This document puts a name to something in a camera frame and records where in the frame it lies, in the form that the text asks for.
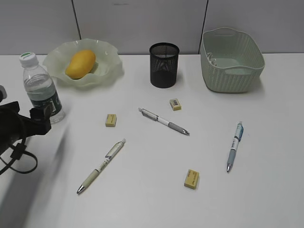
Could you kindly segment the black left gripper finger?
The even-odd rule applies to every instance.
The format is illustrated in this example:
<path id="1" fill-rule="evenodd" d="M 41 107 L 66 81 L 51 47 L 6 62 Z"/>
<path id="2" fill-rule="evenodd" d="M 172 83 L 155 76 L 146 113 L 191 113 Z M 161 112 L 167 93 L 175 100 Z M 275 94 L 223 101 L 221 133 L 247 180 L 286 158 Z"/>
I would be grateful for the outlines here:
<path id="1" fill-rule="evenodd" d="M 52 114 L 52 104 L 44 104 L 30 110 L 29 136 L 45 135 L 51 129 L 50 116 Z"/>

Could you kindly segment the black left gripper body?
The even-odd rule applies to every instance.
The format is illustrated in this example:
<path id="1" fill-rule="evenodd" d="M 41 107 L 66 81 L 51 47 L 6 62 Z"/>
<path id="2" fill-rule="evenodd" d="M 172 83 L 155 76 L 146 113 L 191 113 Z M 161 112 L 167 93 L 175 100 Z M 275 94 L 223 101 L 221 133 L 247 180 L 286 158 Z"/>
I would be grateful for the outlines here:
<path id="1" fill-rule="evenodd" d="M 25 142 L 27 130 L 23 118 L 19 115 L 17 101 L 0 106 L 0 142 L 14 143 L 17 140 Z"/>

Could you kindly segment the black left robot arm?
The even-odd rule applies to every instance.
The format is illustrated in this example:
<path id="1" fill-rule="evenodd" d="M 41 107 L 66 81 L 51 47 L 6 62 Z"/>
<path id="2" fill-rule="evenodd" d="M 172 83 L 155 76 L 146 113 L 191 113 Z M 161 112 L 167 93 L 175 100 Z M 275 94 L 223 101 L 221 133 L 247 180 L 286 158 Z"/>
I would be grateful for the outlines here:
<path id="1" fill-rule="evenodd" d="M 0 153 L 3 154 L 15 141 L 34 135 L 45 135 L 51 129 L 52 104 L 32 108 L 30 117 L 19 114 L 17 101 L 0 106 Z"/>

